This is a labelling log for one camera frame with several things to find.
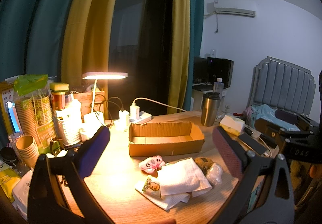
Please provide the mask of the clear plastic bag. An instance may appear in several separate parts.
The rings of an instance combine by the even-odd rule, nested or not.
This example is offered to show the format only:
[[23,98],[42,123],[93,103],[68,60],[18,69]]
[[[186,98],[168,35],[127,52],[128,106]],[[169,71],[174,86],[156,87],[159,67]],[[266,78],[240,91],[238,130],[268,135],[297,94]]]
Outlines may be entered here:
[[222,175],[222,167],[217,163],[213,163],[206,173],[206,178],[212,186],[216,186],[222,183]]

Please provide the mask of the white towel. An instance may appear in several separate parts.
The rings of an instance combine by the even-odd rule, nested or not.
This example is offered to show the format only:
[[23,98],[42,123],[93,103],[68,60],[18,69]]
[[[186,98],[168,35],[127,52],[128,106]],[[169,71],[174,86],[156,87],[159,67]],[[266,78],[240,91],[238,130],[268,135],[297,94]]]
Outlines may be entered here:
[[192,158],[168,164],[158,171],[162,196],[191,193],[198,197],[212,189],[202,170]]

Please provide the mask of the pink plush toy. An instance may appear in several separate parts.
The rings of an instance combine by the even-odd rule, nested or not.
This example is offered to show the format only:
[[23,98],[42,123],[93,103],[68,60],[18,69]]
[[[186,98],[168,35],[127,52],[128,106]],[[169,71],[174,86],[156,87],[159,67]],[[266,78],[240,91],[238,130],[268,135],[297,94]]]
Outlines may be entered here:
[[151,175],[165,166],[165,161],[160,155],[149,157],[139,163],[139,168],[145,173]]

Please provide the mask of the stacked paper cups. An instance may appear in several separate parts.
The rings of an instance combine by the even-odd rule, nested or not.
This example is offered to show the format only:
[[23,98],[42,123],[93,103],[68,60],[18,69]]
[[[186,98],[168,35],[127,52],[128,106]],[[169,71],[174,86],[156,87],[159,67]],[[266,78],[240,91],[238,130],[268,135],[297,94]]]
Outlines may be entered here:
[[35,139],[29,135],[21,136],[16,142],[16,148],[27,166],[34,168],[40,155]]

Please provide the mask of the grey bed headboard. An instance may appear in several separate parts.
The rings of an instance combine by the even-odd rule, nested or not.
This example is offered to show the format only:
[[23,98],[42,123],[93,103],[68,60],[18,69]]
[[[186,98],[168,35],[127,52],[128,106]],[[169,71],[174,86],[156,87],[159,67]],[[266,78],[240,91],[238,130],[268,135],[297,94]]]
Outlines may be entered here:
[[268,56],[253,69],[248,105],[268,105],[273,109],[309,116],[315,88],[310,70]]

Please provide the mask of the yellow tissue pack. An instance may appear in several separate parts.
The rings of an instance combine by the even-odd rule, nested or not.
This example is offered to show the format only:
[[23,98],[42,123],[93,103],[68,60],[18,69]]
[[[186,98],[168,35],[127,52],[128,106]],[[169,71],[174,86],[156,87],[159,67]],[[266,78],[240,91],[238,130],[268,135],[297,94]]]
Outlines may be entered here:
[[219,125],[228,133],[239,136],[245,127],[245,122],[237,117],[225,115]]

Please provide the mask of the white woven basket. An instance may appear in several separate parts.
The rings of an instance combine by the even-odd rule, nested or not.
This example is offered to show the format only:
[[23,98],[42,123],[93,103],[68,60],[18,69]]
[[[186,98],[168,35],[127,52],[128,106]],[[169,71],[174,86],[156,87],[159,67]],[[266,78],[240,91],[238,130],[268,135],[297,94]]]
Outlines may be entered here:
[[82,119],[79,100],[73,99],[63,110],[54,111],[53,119],[57,136],[62,139],[64,146],[72,146],[81,141]]

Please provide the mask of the red lidded jar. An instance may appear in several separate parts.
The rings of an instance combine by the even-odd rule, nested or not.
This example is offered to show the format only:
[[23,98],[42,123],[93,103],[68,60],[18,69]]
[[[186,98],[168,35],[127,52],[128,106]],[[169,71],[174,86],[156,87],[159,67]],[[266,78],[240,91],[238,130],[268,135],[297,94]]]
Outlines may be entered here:
[[51,92],[51,103],[53,110],[65,108],[65,92]]

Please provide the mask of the brown cardboard carton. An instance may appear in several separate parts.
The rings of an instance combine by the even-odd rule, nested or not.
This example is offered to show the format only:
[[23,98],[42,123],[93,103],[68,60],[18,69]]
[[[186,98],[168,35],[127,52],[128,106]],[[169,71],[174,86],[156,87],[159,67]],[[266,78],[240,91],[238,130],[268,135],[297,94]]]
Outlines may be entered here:
[[[79,100],[81,103],[81,118],[82,122],[84,122],[84,115],[91,112],[92,106],[92,92],[84,92],[84,93],[73,93],[75,99]],[[102,102],[105,100],[105,92],[99,91],[96,92],[96,96],[94,99],[94,110],[100,111],[104,113],[104,105]]]

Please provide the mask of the steel travel mug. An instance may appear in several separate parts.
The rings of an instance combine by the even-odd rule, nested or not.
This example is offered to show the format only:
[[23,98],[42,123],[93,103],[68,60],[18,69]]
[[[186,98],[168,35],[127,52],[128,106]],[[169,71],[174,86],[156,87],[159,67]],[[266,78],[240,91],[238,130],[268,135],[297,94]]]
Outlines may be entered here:
[[203,95],[201,124],[213,126],[219,110],[221,98],[218,92],[208,92]]

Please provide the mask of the brown cardboard box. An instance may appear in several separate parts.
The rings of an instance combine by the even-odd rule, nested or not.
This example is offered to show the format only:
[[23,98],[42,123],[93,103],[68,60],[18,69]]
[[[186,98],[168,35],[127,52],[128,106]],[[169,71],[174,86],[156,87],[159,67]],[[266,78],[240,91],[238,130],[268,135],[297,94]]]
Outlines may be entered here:
[[128,139],[131,157],[198,153],[205,142],[204,134],[192,122],[131,124]]

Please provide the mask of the clear water bottle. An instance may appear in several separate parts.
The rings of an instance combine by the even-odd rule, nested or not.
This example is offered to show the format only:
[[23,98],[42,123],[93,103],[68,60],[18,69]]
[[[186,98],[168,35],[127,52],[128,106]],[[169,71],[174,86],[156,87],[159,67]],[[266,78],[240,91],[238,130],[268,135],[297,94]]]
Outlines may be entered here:
[[222,82],[222,78],[218,77],[213,84],[213,92],[218,93],[219,97],[222,98],[223,89],[224,89],[224,83]]

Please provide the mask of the white power strip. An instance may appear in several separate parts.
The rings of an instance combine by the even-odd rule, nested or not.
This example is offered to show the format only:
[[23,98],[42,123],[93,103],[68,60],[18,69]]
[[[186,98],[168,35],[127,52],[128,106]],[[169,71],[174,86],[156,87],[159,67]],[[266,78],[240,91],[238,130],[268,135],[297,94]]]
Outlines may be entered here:
[[144,111],[140,111],[139,119],[133,119],[132,117],[130,117],[129,119],[131,123],[135,123],[135,124],[144,124],[151,120],[152,120],[152,115]]

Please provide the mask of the black computer monitor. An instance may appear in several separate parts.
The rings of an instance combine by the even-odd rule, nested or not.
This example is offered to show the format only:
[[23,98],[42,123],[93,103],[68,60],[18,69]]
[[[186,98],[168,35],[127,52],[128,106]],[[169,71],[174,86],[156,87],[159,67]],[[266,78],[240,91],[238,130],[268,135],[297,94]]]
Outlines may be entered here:
[[217,78],[221,78],[224,88],[228,88],[231,85],[233,68],[234,61],[229,59],[194,57],[193,83],[213,85]]

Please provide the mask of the yellow curtain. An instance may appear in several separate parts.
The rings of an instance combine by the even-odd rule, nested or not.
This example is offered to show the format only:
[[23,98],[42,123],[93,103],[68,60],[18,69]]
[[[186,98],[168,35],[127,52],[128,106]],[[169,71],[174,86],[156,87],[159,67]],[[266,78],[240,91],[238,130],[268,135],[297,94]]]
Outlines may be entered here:
[[[82,73],[106,71],[116,0],[73,0],[65,28],[61,79],[72,86]],[[168,113],[182,108],[190,58],[190,0],[173,0],[172,59]]]

